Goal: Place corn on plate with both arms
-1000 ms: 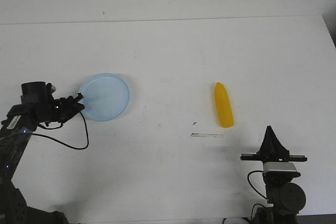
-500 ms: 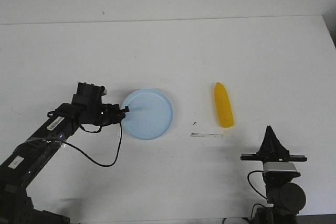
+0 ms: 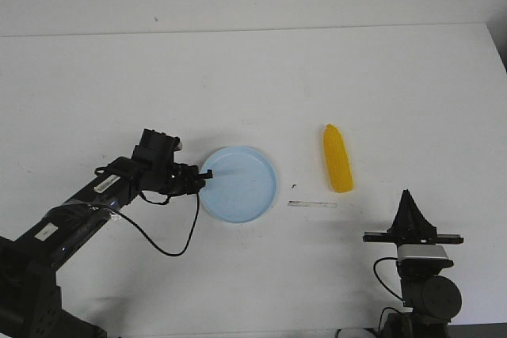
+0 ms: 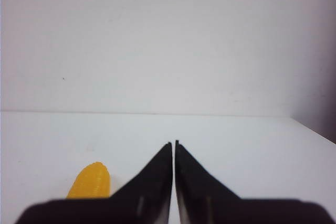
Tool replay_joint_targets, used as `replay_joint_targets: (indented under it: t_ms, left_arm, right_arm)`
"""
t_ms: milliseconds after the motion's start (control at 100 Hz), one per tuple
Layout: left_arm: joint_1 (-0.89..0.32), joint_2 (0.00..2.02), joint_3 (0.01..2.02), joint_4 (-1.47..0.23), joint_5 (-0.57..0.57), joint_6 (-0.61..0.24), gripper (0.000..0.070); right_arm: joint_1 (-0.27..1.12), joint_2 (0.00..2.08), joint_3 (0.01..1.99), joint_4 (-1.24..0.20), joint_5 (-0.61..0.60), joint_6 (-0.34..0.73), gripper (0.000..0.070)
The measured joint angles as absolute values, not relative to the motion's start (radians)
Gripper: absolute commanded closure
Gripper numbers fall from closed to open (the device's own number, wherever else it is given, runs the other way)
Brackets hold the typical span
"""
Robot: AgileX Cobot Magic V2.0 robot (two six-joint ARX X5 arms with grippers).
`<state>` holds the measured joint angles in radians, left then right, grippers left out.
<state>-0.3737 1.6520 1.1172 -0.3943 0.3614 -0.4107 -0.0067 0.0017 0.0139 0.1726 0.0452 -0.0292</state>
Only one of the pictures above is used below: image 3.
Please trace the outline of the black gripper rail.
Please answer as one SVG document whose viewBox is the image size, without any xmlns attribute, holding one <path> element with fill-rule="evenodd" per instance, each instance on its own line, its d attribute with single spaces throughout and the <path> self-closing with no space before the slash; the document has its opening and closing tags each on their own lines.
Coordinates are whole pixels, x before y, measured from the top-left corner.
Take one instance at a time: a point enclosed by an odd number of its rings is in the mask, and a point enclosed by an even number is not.
<svg viewBox="0 0 507 338">
<path fill-rule="evenodd" d="M 460 245 L 463 237 L 459 234 L 436 234 L 436 227 L 428 222 L 414 201 L 408 189 L 402 191 L 398 211 L 389 233 L 365 232 L 363 242 L 423 244 L 423 245 Z M 435 237 L 396 237 L 393 234 L 436 234 Z"/>
</svg>

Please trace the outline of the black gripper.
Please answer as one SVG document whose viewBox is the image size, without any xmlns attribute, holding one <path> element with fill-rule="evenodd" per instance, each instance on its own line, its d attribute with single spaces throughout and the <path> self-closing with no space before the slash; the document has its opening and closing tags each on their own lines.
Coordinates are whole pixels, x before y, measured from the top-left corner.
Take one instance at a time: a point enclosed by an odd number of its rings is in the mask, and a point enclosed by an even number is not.
<svg viewBox="0 0 507 338">
<path fill-rule="evenodd" d="M 206 180 L 213 178 L 213 172 L 199 173 L 196 165 L 172 163 L 164 168 L 149 170 L 139 179 L 139 195 L 146 198 L 146 192 L 155 192 L 172 198 L 175 196 L 197 194 L 205 185 Z"/>
</svg>

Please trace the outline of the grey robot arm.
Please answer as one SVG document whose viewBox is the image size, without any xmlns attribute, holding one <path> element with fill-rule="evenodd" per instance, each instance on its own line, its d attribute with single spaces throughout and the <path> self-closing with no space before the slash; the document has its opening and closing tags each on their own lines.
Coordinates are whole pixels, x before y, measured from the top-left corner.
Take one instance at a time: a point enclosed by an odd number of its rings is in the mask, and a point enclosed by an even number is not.
<svg viewBox="0 0 507 338">
<path fill-rule="evenodd" d="M 377 325 L 378 337 L 448 337 L 448 325 L 462 309 L 463 299 L 457 285 L 442 276 L 454 262 L 446 245 L 461 245 L 459 234 L 441 234 L 417 206 L 410 191 L 401 193 L 391 226 L 384 232 L 365 232 L 365 243 L 392 243 L 396 254 L 380 257 L 372 264 L 376 280 L 406 307 L 382 309 Z M 381 263 L 391 261 L 399 277 L 400 291 L 395 292 L 379 275 Z"/>
</svg>

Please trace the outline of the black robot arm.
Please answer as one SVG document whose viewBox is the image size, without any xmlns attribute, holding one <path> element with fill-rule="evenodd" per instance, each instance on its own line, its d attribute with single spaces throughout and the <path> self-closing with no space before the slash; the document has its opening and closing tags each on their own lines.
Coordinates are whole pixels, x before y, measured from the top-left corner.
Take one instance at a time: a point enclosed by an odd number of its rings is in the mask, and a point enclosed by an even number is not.
<svg viewBox="0 0 507 338">
<path fill-rule="evenodd" d="M 1 239 L 1 333 L 8 337 L 106 337 L 101 327 L 62 307 L 57 271 L 122 207 L 146 192 L 167 199 L 198 194 L 212 171 L 167 159 L 120 157 L 32 228 Z"/>
</svg>

